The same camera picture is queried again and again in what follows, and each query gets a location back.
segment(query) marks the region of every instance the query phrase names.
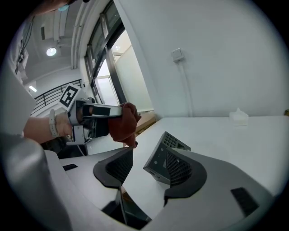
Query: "white table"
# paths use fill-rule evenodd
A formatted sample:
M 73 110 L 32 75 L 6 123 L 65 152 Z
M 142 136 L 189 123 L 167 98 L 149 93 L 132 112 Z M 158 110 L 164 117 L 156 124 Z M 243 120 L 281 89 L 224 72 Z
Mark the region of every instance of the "white table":
M 272 195 L 284 187 L 289 169 L 289 117 L 250 117 L 246 127 L 233 127 L 229 118 L 164 118 L 136 138 L 134 165 L 123 185 L 152 219 L 162 210 L 169 186 L 157 182 L 143 166 L 165 131 L 192 152 L 238 166 Z
M 114 142 L 110 134 L 107 136 L 95 138 L 86 144 L 88 155 L 103 153 L 122 147 L 123 143 Z

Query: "window frame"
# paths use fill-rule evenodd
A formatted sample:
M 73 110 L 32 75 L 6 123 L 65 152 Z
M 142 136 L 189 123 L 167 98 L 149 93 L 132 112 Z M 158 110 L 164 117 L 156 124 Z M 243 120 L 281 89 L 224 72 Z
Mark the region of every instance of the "window frame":
M 112 46 L 118 39 L 118 37 L 123 33 L 125 30 L 124 25 L 122 23 L 121 18 L 119 18 L 116 23 L 112 26 L 110 31 L 108 31 L 107 28 L 107 17 L 106 17 L 106 12 L 108 11 L 109 7 L 112 6 L 113 1 L 110 1 L 107 6 L 105 7 L 104 11 L 100 14 L 99 19 L 93 29 L 93 33 L 90 37 L 89 43 L 87 45 L 87 51 L 86 51 L 86 59 L 85 62 L 87 63 L 87 72 L 90 81 L 90 86 L 93 89 L 93 93 L 96 93 L 99 95 L 102 103 L 104 103 L 104 99 L 101 96 L 101 92 L 99 88 L 95 84 L 95 79 L 97 78 L 97 75 L 100 71 L 100 68 L 103 64 L 103 61 L 106 59 L 107 60 L 107 67 L 110 72 L 110 77 L 112 84 L 114 86 L 114 90 L 117 94 L 117 98 L 120 104 L 126 102 L 126 97 L 124 95 L 123 89 L 121 87 L 120 80 L 117 75 L 117 70 L 115 67 L 115 60 L 112 52 Z M 102 33 L 104 35 L 104 41 L 101 45 L 101 48 L 98 52 L 98 54 L 93 53 L 93 48 L 92 48 L 92 40 L 95 35 L 96 30 L 98 27 L 101 26 Z M 97 57 L 98 59 L 95 60 L 95 66 L 93 67 L 93 60 L 94 58 Z

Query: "wristband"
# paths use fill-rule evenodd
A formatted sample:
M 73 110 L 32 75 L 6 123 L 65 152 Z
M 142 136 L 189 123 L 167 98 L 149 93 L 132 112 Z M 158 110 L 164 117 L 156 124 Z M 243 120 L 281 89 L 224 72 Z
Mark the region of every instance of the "wristband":
M 55 121 L 55 111 L 51 109 L 49 113 L 49 128 L 53 138 L 59 137 L 59 134 L 56 129 L 56 121 Z

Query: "window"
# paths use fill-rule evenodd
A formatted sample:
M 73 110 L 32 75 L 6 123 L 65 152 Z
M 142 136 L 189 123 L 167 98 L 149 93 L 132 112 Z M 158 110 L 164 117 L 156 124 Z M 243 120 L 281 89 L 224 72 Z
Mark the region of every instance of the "window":
M 130 48 L 130 46 L 131 46 L 131 41 L 125 30 L 112 46 L 112 52 L 113 52 L 115 62 L 118 61 L 121 55 L 125 53 L 127 49 Z
M 107 18 L 107 28 L 108 31 L 114 26 L 117 20 L 120 18 L 117 8 L 114 4 L 112 4 L 105 13 Z
M 107 66 L 107 61 L 105 60 L 100 68 L 97 78 L 94 79 L 95 84 L 98 85 L 99 91 L 104 100 L 104 104 L 118 106 L 120 105 L 117 98 L 116 91 L 112 84 L 110 73 Z
M 104 41 L 104 35 L 103 35 L 102 27 L 101 27 L 101 24 L 98 23 L 98 26 L 95 30 L 95 34 L 91 41 L 91 47 L 93 51 L 92 53 L 93 53 L 93 58 L 95 59 L 95 62 L 98 60 L 98 53 L 101 49 L 103 41 Z
M 97 103 L 119 105 L 126 102 L 112 50 L 112 44 L 124 30 L 117 8 L 111 1 L 100 14 L 85 57 L 91 88 Z

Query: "electrical cable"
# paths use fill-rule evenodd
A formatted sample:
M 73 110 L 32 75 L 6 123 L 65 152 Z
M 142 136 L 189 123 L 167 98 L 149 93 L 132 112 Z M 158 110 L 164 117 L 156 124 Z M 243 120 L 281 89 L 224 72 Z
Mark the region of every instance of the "electrical cable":
M 23 55 L 23 52 L 24 52 L 24 50 L 25 50 L 25 48 L 26 48 L 26 46 L 27 46 L 27 44 L 28 44 L 28 42 L 29 42 L 29 39 L 30 39 L 30 37 L 31 37 L 34 18 L 35 18 L 35 16 L 33 16 L 32 20 L 31 20 L 31 22 L 30 22 L 30 25 L 29 25 L 29 27 L 28 27 L 28 31 L 27 31 L 27 33 L 26 33 L 25 39 L 24 39 L 24 41 L 22 42 L 22 43 L 23 43 L 23 46 L 22 46 L 22 48 L 19 50 L 18 58 L 17 58 L 17 61 L 16 61 L 17 64 L 16 64 L 16 69 L 15 69 L 15 74 L 18 73 L 18 65 L 19 65 L 21 56 Z
M 179 61 L 177 62 L 177 65 L 179 66 L 180 68 L 180 71 L 181 71 L 181 75 L 182 75 L 182 82 L 183 82 L 183 86 L 184 86 L 184 89 L 185 89 L 185 92 L 186 92 L 186 100 L 187 100 L 187 104 L 188 104 L 188 108 L 189 108 L 189 117 L 194 117 L 194 114 L 193 114 L 193 102 L 192 102 L 192 95 L 191 95 L 191 89 L 190 89 L 190 85 L 189 85 L 189 80 L 186 76 L 186 73 L 185 73 L 185 70 L 184 70 L 184 67 L 182 65 L 182 62 Z

